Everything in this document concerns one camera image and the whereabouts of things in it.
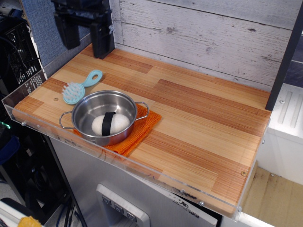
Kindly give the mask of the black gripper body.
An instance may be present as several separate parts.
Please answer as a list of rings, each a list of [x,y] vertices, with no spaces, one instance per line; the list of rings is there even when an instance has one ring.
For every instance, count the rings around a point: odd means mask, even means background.
[[[111,17],[107,0],[53,0],[52,3],[55,7],[55,21],[62,24],[102,24]]]

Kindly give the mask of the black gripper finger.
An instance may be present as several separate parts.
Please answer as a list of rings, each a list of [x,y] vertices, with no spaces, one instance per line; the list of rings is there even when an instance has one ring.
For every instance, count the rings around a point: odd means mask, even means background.
[[[54,13],[54,19],[63,45],[68,50],[79,46],[79,27],[71,20],[70,15]]]
[[[105,58],[110,50],[109,26],[102,23],[93,22],[90,25],[90,36],[92,40],[93,52],[96,58]]]

